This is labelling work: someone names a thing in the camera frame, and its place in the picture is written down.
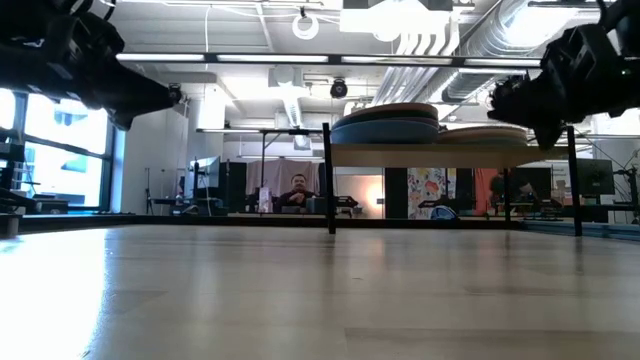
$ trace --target shelf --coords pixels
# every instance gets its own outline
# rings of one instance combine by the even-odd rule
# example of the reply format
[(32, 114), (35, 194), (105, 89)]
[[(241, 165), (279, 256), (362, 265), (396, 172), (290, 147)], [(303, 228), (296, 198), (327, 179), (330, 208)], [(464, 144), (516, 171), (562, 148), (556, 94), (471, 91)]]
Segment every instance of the shelf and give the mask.
[(533, 146), (331, 145), (333, 166), (445, 167), (504, 169), (535, 161), (563, 159), (567, 147), (541, 151)]

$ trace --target computer monitor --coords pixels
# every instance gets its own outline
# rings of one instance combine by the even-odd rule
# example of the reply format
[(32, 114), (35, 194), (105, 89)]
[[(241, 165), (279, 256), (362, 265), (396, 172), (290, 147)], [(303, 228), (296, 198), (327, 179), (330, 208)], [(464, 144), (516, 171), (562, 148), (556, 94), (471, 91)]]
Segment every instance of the computer monitor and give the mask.
[[(194, 169), (196, 165), (195, 161), (191, 161), (189, 163), (189, 168)], [(220, 157), (214, 156), (205, 159), (198, 159), (198, 165), (200, 173), (198, 175), (198, 188), (217, 188), (219, 184), (219, 176), (220, 176)], [(187, 192), (185, 194), (193, 193), (193, 182), (194, 182), (194, 173), (193, 171), (188, 172), (188, 180), (187, 180)]]
[(577, 159), (580, 195), (615, 195), (611, 160)]

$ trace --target security camera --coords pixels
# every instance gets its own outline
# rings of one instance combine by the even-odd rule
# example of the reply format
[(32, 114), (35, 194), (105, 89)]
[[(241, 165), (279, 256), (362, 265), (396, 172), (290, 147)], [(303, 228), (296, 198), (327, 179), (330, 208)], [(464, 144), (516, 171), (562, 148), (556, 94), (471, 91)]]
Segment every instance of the security camera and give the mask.
[(347, 88), (347, 84), (345, 84), (344, 79), (334, 79), (333, 85), (331, 85), (331, 97), (334, 99), (342, 99), (347, 96), (347, 92), (349, 88)]

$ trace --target window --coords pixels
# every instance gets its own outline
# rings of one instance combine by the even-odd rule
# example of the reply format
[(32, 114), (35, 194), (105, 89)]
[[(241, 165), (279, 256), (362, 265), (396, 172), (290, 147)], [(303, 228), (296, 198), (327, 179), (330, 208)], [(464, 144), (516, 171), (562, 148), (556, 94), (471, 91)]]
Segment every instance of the window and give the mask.
[(42, 95), (29, 95), (25, 133), (104, 154), (108, 119), (104, 110), (88, 110), (81, 102), (55, 103)]
[(6, 89), (0, 89), (0, 127), (13, 128), (13, 120), (16, 114), (16, 98)]
[(99, 206), (103, 160), (27, 142), (21, 190), (68, 200), (69, 206)]

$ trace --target ceiling light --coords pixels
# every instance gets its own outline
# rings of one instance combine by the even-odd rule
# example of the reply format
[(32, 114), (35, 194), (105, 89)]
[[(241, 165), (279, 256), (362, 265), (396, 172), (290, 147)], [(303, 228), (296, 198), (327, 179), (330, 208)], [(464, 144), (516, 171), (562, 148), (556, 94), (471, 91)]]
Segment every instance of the ceiling light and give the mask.
[(472, 58), (466, 59), (464, 65), (467, 66), (486, 66), (486, 67), (513, 67), (516, 69), (537, 69), (540, 67), (540, 59), (538, 58)]
[(203, 54), (118, 54), (116, 59), (120, 61), (138, 61), (138, 62), (159, 62), (159, 61), (176, 61), (176, 62), (202, 62)]
[(439, 56), (343, 56), (344, 64), (447, 66), (451, 59)]
[(222, 134), (258, 134), (258, 129), (196, 129), (196, 132), (222, 133)]
[(218, 55), (218, 62), (228, 63), (327, 63), (326, 55), (253, 55), (253, 54), (222, 54)]
[[(239, 159), (262, 159), (262, 155), (238, 155)], [(265, 159), (289, 159), (289, 160), (323, 160), (322, 156), (275, 156), (265, 155)]]
[(524, 69), (483, 69), (483, 68), (462, 68), (459, 70), (461, 74), (500, 74), (500, 75), (526, 75), (527, 70)]

